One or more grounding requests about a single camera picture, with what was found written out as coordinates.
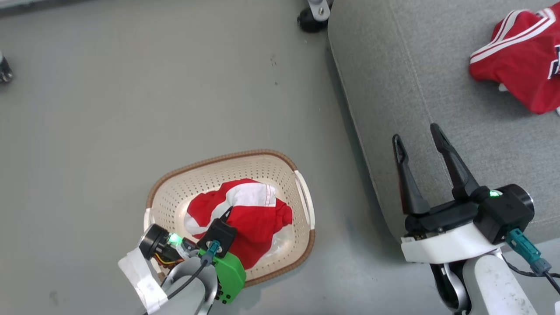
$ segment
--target brown basket rim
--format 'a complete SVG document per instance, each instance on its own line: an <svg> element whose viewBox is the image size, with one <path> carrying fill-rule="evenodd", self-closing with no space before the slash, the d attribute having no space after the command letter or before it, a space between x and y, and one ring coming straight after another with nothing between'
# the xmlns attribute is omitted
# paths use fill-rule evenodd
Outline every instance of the brown basket rim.
<svg viewBox="0 0 560 315"><path fill-rule="evenodd" d="M200 162L192 163L190 165L184 166L184 167L176 169L176 170L172 170L171 172L163 175L152 186L152 189L150 189L150 192L148 194L148 200L146 201L146 208L151 208L152 207L153 200L155 198L157 190L161 187L161 185L163 185L163 183L165 183L168 179L170 179L172 177L175 177L179 174L186 173L186 172L191 171L193 169L201 168L201 167L209 165L209 164L214 164L214 163L222 162L222 161L226 161L226 160L244 158L244 157L247 157L247 156L256 156L256 155L272 155L274 157L277 157L277 158L283 160L286 164L288 164L288 166L293 171L297 170L296 164L294 164L292 160L290 160L286 155L284 155L284 154L282 154L278 151L274 151L274 150L267 150L267 149L251 150L251 151L244 151L244 152L238 152L238 153L226 154L226 155L213 157L211 159L206 159L206 160L203 160L203 161L200 161ZM290 265L288 265L284 268L281 268L281 269L279 269L275 272L271 272L271 273L269 273L265 276L261 276L261 277L249 280L245 283L245 287L247 288L248 286L263 283L265 281L268 281L272 278L283 275L286 272L292 271L295 268L299 267L311 254L311 250L313 249L314 244L315 244L315 230L312 229L312 230L309 231L309 241L307 243L307 248L305 248L304 253L301 255L300 258L298 258L297 261L295 261L294 263L292 263L292 264L290 264Z"/></svg>

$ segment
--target black caster wheel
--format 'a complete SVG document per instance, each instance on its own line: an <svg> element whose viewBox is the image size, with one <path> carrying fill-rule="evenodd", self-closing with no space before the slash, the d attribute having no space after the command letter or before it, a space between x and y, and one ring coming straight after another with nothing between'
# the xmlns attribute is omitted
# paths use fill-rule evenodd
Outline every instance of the black caster wheel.
<svg viewBox="0 0 560 315"><path fill-rule="evenodd" d="M301 10L300 16L297 17L297 24L302 31L306 33L316 33L322 29L326 29L329 20L318 22L313 18L313 13L311 13L311 8L305 8Z"/></svg>
<svg viewBox="0 0 560 315"><path fill-rule="evenodd" d="M13 73L8 61L0 55L0 83L8 84L13 80Z"/></svg>

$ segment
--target gray floor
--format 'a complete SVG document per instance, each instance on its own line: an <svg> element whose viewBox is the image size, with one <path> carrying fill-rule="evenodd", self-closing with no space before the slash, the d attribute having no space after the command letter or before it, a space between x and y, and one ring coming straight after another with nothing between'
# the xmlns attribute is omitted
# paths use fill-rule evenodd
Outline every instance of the gray floor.
<svg viewBox="0 0 560 315"><path fill-rule="evenodd" d="M2 314L141 314L116 262L142 233L151 185L258 148L305 176L315 247L213 313L448 314L384 224L326 34L295 24L303 5L99 0L0 18L17 76L0 87ZM545 280L521 283L552 313Z"/></svg>

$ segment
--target teal cable connector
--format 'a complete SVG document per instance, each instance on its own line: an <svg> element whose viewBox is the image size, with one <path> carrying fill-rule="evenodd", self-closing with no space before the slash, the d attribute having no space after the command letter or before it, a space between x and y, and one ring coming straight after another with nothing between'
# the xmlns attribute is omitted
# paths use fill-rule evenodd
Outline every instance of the teal cable connector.
<svg viewBox="0 0 560 315"><path fill-rule="evenodd" d="M202 257L200 258L200 264L204 266L210 265L214 260L214 256L218 252L219 248L220 243L217 240L213 240L212 244L208 246L208 250L206 251L206 253L204 253L204 255L202 255Z"/></svg>
<svg viewBox="0 0 560 315"><path fill-rule="evenodd" d="M521 232L514 229L508 233L506 243L518 253L531 267L531 270L539 277L548 272L552 266L544 258L540 257L540 251L535 245Z"/></svg>

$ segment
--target green 3d-printed part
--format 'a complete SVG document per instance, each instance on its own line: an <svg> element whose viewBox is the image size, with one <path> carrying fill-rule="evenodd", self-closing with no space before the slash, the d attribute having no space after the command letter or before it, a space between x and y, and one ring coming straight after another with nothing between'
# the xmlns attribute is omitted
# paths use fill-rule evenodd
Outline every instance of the green 3d-printed part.
<svg viewBox="0 0 560 315"><path fill-rule="evenodd" d="M205 250L201 249L199 255L204 255ZM214 257L214 267L218 275L218 281L222 288L218 292L218 297L223 304L230 304L245 286L247 273L237 256L226 253L224 258Z"/></svg>

